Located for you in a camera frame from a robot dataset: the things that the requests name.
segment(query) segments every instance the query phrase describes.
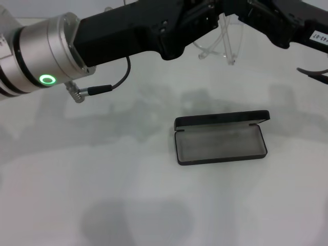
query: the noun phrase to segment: label sticker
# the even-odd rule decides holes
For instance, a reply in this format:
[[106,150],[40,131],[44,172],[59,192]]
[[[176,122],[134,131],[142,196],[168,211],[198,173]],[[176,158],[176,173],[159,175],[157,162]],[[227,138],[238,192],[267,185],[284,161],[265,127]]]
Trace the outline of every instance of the label sticker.
[[328,34],[314,31],[314,33],[310,37],[310,40],[313,40],[313,41],[316,41],[318,43],[328,46]]

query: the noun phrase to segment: green led ring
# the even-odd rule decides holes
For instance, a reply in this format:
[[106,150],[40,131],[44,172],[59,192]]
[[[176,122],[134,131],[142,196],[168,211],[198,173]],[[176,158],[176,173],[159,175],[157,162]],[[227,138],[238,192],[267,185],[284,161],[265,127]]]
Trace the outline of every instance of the green led ring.
[[54,76],[51,76],[49,74],[44,74],[44,75],[40,76],[39,80],[42,84],[45,84],[45,85],[53,85],[57,81]]

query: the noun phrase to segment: black cable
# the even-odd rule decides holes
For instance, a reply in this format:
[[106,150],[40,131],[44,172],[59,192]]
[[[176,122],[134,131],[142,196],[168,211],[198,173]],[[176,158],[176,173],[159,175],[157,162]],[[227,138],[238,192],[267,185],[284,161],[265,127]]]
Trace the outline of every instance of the black cable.
[[127,78],[129,77],[130,72],[131,72],[131,61],[130,61],[129,57],[127,57],[127,62],[128,62],[127,72],[125,73],[124,77],[119,82],[117,82],[113,86],[112,85],[106,85],[106,86],[89,87],[88,88],[88,94],[90,96],[103,94],[103,93],[106,93],[106,92],[110,92],[110,91],[116,89],[117,87],[119,87],[121,84],[123,84],[123,82],[125,80],[127,80]]
[[115,85],[113,85],[113,90],[116,89],[117,87],[119,87],[121,84],[123,84],[123,82],[128,78],[130,72],[131,72],[131,61],[130,61],[130,58],[127,57],[127,62],[128,62],[128,69],[127,69],[127,72],[125,73],[124,77],[119,81],[117,82]]
[[328,77],[324,76],[325,73],[328,73],[328,69],[324,71],[318,71],[318,72],[311,72],[307,71],[301,68],[298,68],[297,71],[307,75],[310,78],[313,78],[321,83],[324,83],[325,85],[328,85]]

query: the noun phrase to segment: white background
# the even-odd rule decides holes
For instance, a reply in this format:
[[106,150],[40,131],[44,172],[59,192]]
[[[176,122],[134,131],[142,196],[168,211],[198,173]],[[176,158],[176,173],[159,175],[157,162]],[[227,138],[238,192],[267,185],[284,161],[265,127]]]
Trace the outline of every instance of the white background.
[[[326,54],[248,27],[235,66],[198,54],[132,56],[119,89],[81,105],[64,86],[1,102],[0,245],[328,245],[328,87],[296,72]],[[265,159],[177,164],[176,117],[246,110],[270,111]]]

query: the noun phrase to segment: black wire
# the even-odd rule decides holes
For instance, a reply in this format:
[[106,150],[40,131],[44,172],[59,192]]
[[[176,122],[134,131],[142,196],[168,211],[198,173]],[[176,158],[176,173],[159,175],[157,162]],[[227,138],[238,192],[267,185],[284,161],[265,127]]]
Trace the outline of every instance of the black wire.
[[117,87],[119,87],[121,84],[123,84],[123,82],[125,80],[127,80],[127,78],[129,77],[130,72],[131,72],[131,61],[130,61],[129,57],[127,57],[127,62],[128,62],[127,72],[125,73],[124,77],[119,82],[117,82],[113,86],[112,85],[106,85],[106,86],[89,87],[88,88],[89,96],[94,96],[94,95],[99,95],[99,94],[110,92],[110,91],[116,89]]
[[131,72],[131,61],[130,61],[129,57],[127,57],[127,62],[128,62],[127,72],[125,73],[124,77],[119,82],[117,82],[115,85],[112,86],[113,90],[115,90],[117,87],[119,87],[121,84],[123,84],[123,82],[129,77],[130,72]]

